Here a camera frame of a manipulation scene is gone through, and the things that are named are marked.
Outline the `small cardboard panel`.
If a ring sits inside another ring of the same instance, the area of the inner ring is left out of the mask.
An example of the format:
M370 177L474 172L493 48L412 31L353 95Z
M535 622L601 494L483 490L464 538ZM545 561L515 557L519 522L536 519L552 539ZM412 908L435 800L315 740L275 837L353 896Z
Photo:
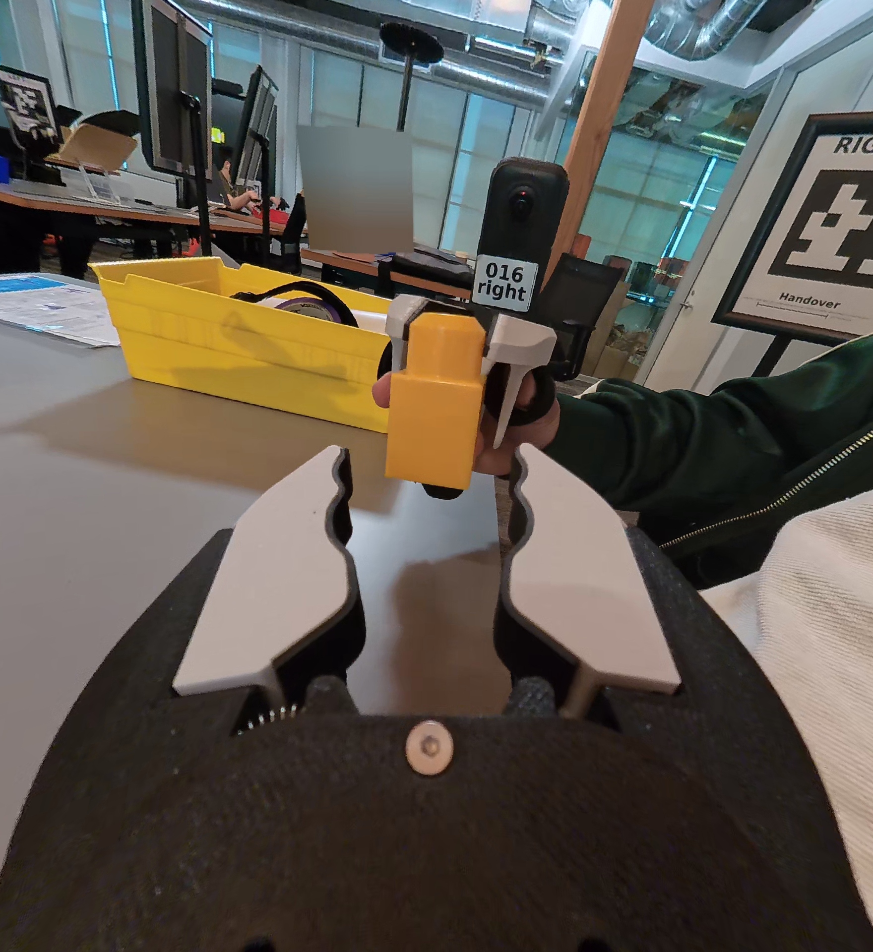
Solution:
M136 137L82 124L73 130L48 163L59 169L62 185L73 197L121 205L116 175L135 152Z

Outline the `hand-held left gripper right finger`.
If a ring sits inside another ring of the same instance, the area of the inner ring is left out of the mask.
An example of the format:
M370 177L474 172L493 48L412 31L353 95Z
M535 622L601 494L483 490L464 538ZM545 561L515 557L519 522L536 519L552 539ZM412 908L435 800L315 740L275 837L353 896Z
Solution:
M621 518L535 446L514 454L505 616L558 660L557 706L580 719L606 687L673 696L682 679Z

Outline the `yellow toy block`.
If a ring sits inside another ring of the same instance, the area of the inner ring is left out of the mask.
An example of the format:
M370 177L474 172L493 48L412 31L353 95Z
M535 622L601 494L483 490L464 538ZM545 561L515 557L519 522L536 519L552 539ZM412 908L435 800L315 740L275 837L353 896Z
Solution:
M486 333L466 313L423 311L391 375L385 475L454 499L470 485L485 375Z

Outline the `yellow storage bin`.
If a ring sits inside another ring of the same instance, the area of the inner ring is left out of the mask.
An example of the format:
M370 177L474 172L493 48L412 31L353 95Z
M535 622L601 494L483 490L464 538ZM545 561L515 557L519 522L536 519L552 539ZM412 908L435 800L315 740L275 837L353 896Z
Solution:
M386 433L372 397L389 339L390 301L216 257L95 264L132 377L253 406ZM337 303L346 327L274 309L272 298Z

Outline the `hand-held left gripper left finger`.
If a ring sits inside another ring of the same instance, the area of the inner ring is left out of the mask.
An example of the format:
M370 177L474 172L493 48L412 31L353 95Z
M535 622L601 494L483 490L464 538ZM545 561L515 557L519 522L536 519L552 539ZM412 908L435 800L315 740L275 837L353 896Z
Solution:
M237 521L172 687L237 687L304 697L320 676L346 679L366 643L355 561L349 450L327 446Z

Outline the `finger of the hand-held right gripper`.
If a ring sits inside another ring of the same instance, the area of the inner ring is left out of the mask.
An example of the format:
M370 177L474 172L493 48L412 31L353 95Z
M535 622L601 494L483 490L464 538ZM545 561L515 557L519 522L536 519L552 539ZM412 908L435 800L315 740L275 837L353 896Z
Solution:
M546 366L553 356L557 340L557 334L551 327L498 313L490 323L482 364Z
M391 366L406 366L411 324L424 313L437 309L437 301L423 296L399 294L393 299L385 323L391 343Z

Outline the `wooden post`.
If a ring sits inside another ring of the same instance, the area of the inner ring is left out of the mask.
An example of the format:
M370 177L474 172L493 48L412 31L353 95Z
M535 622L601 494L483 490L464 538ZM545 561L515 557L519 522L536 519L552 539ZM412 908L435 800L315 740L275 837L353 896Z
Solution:
M616 1L611 7L563 165L569 192L544 282L572 250L653 6L652 1Z

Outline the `black disc pole fixture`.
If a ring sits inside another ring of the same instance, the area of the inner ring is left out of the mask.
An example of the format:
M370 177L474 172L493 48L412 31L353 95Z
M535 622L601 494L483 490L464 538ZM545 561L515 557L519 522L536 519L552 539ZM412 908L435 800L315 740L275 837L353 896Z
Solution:
M425 30L396 21L381 24L379 38L389 52L401 57L404 61L395 126L398 132L404 132L414 66L418 64L430 66L439 63L444 58L443 45Z

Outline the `black office chair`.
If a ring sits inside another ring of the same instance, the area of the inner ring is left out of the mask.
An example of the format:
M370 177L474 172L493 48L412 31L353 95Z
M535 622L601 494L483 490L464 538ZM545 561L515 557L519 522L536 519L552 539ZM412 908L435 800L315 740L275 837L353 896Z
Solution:
M555 382L569 382L580 374L597 321L623 275L621 268L568 253L561 256L533 310L535 322L557 336L547 365Z

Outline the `person's right hand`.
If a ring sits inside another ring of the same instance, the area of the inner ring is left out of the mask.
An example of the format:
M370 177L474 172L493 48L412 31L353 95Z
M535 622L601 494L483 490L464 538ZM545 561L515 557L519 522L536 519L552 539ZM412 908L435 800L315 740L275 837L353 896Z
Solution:
M505 477L519 446L528 444L543 450L553 442L560 426L561 407L555 394L546 389L551 383L542 368L524 377L499 446L492 444L497 430L495 418L489 415L483 419L475 448L475 472Z

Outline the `black monitor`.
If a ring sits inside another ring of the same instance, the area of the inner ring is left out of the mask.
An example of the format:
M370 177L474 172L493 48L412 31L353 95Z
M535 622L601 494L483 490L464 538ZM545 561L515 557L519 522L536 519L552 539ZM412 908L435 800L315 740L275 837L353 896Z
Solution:
M276 81L258 65L250 76L234 142L234 186L257 183L260 194L275 194L278 92Z
M182 6L132 1L140 139L149 167L194 177L192 126L211 123L213 35Z

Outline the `black bag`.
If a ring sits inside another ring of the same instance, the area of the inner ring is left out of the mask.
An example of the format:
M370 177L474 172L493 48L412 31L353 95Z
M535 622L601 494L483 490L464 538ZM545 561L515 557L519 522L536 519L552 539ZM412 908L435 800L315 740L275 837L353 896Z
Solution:
M471 290L475 270L466 257L429 247L416 247L413 251L379 255L377 264L386 267L389 273L413 277L454 287Z

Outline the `printed paper sheet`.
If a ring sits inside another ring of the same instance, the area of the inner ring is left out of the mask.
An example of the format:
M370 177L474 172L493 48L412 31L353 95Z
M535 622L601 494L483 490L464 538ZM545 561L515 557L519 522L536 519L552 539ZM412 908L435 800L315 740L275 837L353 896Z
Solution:
M98 284L46 273L0 274L0 325L92 349L121 345Z

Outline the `person's right forearm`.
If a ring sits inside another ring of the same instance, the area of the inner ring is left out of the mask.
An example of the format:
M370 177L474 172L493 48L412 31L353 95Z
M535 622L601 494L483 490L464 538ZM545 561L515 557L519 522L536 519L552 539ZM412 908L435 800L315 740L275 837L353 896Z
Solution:
M672 522L726 518L815 486L873 486L873 333L785 374L710 395L621 380L558 398L545 453L618 509Z

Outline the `black framed marker sign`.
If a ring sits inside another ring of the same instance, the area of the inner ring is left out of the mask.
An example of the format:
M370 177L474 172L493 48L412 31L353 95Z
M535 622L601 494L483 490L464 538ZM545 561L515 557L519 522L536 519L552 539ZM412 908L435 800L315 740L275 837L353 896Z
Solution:
M755 377L873 332L873 112L808 117L712 322L772 336Z
M49 155L64 144L47 78L0 64L0 101L20 148Z

